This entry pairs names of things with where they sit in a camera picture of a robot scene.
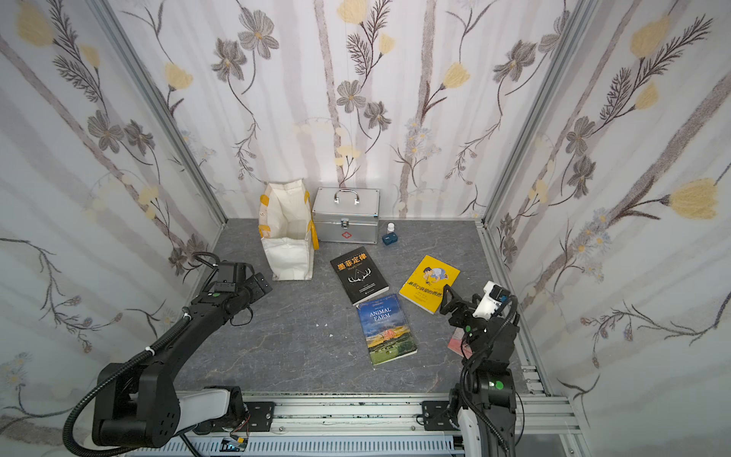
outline yellow strap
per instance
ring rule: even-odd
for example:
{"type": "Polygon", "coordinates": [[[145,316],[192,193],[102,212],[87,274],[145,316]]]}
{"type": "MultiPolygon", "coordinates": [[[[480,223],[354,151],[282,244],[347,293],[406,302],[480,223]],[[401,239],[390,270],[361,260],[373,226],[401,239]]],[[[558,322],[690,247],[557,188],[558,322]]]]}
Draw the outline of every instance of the yellow strap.
{"type": "Polygon", "coordinates": [[[310,232],[312,233],[312,247],[314,247],[316,251],[319,249],[319,240],[317,239],[317,230],[315,230],[315,224],[312,222],[312,219],[310,219],[308,229],[310,229],[310,232]]]}

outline cartoon boy illustration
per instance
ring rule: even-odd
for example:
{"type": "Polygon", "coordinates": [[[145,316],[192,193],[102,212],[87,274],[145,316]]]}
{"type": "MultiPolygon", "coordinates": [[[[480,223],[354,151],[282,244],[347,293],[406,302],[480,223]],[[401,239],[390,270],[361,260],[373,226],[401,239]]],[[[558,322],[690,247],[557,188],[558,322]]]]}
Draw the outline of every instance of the cartoon boy illustration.
{"type": "Polygon", "coordinates": [[[424,280],[426,281],[426,284],[431,284],[429,279],[432,279],[432,282],[439,282],[442,279],[448,279],[447,272],[444,271],[443,268],[426,267],[424,268],[424,280]]]}

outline book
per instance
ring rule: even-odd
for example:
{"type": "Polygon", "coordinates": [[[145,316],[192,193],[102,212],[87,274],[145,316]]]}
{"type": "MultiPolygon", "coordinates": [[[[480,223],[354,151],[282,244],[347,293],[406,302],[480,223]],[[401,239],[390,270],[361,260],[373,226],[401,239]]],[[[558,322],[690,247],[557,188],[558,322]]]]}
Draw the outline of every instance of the book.
{"type": "Polygon", "coordinates": [[[444,285],[452,285],[459,270],[432,256],[424,256],[399,293],[405,299],[434,314],[442,304],[444,285]]]}
{"type": "Polygon", "coordinates": [[[362,246],[332,259],[330,264],[354,305],[388,291],[388,283],[362,246]]]}
{"type": "Polygon", "coordinates": [[[379,365],[416,353],[416,343],[396,294],[362,303],[358,307],[358,317],[372,364],[379,365]]]}
{"type": "Polygon", "coordinates": [[[447,347],[465,358],[470,358],[472,356],[472,349],[463,338],[464,329],[457,327],[447,347]]]}

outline case handle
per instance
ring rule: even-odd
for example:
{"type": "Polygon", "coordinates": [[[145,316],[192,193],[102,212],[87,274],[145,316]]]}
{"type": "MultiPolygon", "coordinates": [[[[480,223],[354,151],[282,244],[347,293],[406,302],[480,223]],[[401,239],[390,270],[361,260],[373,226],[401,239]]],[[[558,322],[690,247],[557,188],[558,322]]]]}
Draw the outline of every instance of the case handle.
{"type": "Polygon", "coordinates": [[[335,203],[340,203],[340,199],[338,198],[338,192],[352,192],[355,194],[355,204],[357,205],[358,203],[360,203],[360,197],[358,197],[358,193],[355,190],[351,190],[351,189],[340,189],[337,192],[335,192],[335,199],[334,199],[335,203]]]}

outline silver first aid box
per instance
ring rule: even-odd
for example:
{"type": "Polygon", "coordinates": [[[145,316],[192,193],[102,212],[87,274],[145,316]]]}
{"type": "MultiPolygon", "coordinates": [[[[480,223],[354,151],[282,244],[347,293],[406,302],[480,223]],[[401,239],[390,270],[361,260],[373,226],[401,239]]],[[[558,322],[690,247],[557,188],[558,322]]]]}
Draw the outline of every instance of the silver first aid box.
{"type": "Polygon", "coordinates": [[[377,189],[320,187],[312,208],[318,239],[375,244],[380,196],[377,189]]]}

